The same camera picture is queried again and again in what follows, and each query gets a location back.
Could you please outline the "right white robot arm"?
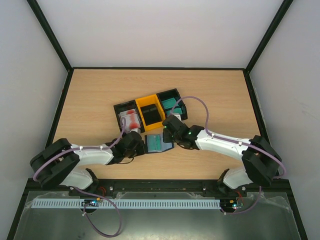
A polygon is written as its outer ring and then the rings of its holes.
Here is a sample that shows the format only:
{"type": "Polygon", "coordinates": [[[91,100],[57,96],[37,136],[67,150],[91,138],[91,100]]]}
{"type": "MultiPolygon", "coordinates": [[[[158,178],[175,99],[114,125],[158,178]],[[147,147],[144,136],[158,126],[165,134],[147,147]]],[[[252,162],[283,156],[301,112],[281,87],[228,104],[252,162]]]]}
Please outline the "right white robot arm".
{"type": "Polygon", "coordinates": [[[279,169],[285,173],[281,157],[262,136],[236,138],[208,130],[206,126],[188,127],[171,114],[162,123],[164,139],[187,150],[216,152],[242,162],[242,166],[226,169],[219,177],[218,191],[229,196],[236,189],[249,184],[269,187],[278,179],[279,169]]]}

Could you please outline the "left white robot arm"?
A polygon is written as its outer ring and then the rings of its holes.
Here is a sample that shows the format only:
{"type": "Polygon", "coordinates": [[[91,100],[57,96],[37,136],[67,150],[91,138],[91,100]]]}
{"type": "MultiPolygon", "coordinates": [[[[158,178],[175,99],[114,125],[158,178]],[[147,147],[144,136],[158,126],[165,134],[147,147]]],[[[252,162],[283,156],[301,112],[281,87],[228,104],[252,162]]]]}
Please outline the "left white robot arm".
{"type": "Polygon", "coordinates": [[[94,183],[96,176],[91,169],[82,169],[82,166],[120,164],[125,158],[134,159],[145,152],[143,138],[136,131],[91,146],[71,144],[61,138],[34,156],[29,164],[34,172],[33,180],[43,190],[59,185],[85,190],[94,183]]]}

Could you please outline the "dark blue card holder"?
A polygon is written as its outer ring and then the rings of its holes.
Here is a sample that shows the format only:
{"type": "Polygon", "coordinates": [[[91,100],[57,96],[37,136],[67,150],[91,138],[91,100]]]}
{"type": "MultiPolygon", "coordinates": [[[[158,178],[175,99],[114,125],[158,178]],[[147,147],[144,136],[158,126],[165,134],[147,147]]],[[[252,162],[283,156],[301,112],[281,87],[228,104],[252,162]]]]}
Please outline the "dark blue card holder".
{"type": "Polygon", "coordinates": [[[174,148],[173,142],[164,142],[163,134],[147,134],[144,136],[147,154],[163,153],[174,148]]]}

